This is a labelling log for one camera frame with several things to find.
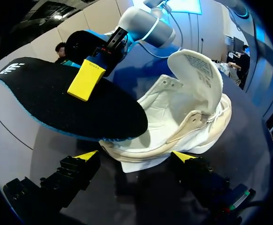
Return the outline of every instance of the white logo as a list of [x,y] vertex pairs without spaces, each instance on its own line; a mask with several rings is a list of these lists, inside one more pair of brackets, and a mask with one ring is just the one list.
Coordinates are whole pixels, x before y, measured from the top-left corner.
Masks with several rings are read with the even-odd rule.
[[0,74],[7,74],[12,72],[13,70],[16,70],[17,68],[21,67],[22,65],[25,65],[25,63],[13,63],[9,65],[6,69],[2,70]]

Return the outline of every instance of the person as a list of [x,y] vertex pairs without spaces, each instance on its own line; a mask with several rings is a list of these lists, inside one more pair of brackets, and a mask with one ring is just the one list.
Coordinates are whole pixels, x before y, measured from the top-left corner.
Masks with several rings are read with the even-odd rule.
[[247,75],[250,68],[250,56],[249,56],[249,47],[247,45],[243,46],[243,53],[236,61],[236,63],[229,62],[228,66],[237,69],[237,76],[240,80],[239,87],[241,89],[244,88],[245,81],[247,79]]
[[55,63],[57,64],[63,64],[67,61],[66,58],[66,53],[65,53],[65,42],[60,42],[56,47],[55,47],[55,51],[58,55],[58,59],[55,61]]

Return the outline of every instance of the black insole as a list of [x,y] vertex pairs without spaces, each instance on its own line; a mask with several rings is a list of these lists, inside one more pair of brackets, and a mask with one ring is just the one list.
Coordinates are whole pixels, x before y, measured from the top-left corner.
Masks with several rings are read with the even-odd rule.
[[77,137],[110,141],[135,138],[147,130],[143,108],[112,82],[102,78],[84,102],[67,94],[78,68],[27,57],[9,66],[14,63],[24,65],[0,74],[0,80],[47,126]]

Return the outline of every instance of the dark table surface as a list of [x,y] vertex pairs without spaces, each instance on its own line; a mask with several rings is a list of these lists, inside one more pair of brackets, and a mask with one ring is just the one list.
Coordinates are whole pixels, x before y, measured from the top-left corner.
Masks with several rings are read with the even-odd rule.
[[[170,74],[166,61],[146,59],[151,69],[131,66],[143,63],[132,58],[124,61],[110,79],[135,98],[140,98],[159,75]],[[127,77],[131,76],[128,70],[136,71],[136,76]],[[263,200],[273,181],[273,144],[257,108],[232,80],[222,76],[223,92],[232,102],[232,118],[217,143],[201,156],[216,173],[230,177],[232,188],[243,183],[256,190],[254,201]],[[190,191],[176,185],[173,174],[167,170],[168,160],[144,171],[125,174],[120,163],[100,149],[98,143],[77,140],[45,127],[40,128],[35,141],[30,179],[39,184],[41,177],[56,171],[64,157],[93,150],[101,152],[101,168],[87,190],[80,191],[69,207],[61,210],[67,217],[88,225],[192,225],[200,224],[208,216],[208,210],[200,206]],[[241,214],[243,220],[255,210],[246,209]]]

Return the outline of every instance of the shoe tongue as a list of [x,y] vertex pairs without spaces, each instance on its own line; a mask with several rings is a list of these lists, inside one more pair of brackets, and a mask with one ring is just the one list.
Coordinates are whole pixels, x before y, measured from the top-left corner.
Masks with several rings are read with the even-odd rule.
[[221,100],[223,82],[215,64],[200,53],[183,49],[168,58],[168,66],[178,80],[182,90],[191,93],[202,102],[199,109],[213,114]]

